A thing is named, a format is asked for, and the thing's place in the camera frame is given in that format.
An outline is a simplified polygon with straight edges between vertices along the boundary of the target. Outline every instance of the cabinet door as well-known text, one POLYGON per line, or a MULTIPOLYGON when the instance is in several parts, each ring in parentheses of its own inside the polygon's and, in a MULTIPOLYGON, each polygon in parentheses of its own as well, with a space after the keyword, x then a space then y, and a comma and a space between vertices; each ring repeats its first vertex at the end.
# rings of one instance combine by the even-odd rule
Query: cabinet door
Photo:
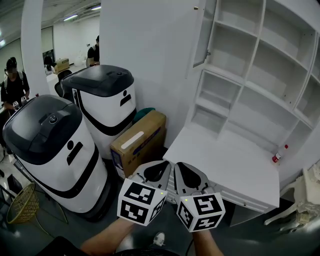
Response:
POLYGON ((202 69, 208 52, 208 44, 211 37, 212 26, 216 10, 217 0, 199 0, 196 25, 189 58, 188 74, 194 69, 202 69))

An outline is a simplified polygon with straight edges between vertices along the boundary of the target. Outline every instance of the white sneaker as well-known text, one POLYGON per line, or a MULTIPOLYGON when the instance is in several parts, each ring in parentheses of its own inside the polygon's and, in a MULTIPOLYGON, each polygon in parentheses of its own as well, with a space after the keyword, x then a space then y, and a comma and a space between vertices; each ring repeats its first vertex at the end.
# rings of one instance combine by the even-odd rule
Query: white sneaker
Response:
POLYGON ((165 245, 164 242, 165 242, 165 233, 158 232, 153 239, 153 244, 161 247, 165 245))

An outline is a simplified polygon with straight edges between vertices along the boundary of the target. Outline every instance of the teal object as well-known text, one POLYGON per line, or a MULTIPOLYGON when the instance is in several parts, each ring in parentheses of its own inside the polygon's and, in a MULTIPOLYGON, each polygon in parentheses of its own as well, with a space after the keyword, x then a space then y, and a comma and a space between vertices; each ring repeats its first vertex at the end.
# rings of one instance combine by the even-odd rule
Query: teal object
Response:
POLYGON ((134 125, 136 122, 138 122, 141 118, 143 118, 146 114, 148 114, 151 110, 156 110, 154 107, 146 107, 138 111, 134 119, 132 120, 132 124, 134 125))

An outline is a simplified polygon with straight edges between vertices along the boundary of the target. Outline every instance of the white robot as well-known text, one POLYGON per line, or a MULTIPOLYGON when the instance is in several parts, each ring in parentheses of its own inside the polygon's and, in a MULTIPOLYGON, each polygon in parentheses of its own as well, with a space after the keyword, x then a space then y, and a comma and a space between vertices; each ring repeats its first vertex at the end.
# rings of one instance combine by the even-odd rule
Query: white robot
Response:
POLYGON ((108 210, 116 182, 72 102, 53 95, 31 99, 2 134, 25 171, 59 204, 90 221, 108 210))
MULTIPOLYGON (((117 215, 147 226, 161 211, 167 196, 172 166, 168 161, 140 165, 125 179, 118 198, 117 215)), ((197 168, 178 162, 174 168, 176 214, 189 232, 216 228, 226 210, 220 193, 209 186, 197 168)))
POLYGON ((103 159, 111 159, 110 144, 132 123, 136 111, 134 78, 130 71, 97 65, 73 73, 61 85, 81 109, 103 159))

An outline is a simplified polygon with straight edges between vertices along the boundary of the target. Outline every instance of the black hair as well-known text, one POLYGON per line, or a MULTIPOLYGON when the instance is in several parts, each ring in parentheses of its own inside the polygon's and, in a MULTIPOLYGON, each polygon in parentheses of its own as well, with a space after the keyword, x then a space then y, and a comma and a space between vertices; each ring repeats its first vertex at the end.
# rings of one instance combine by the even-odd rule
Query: black hair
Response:
POLYGON ((43 63, 44 63, 44 65, 46 65, 46 70, 48 70, 48 71, 52 70, 51 66, 53 64, 53 61, 50 56, 46 56, 43 60, 43 63))
POLYGON ((10 69, 13 69, 16 67, 17 67, 17 61, 16 61, 15 57, 11 57, 10 59, 7 60, 7 62, 6 62, 6 69, 7 70, 10 70, 10 69))

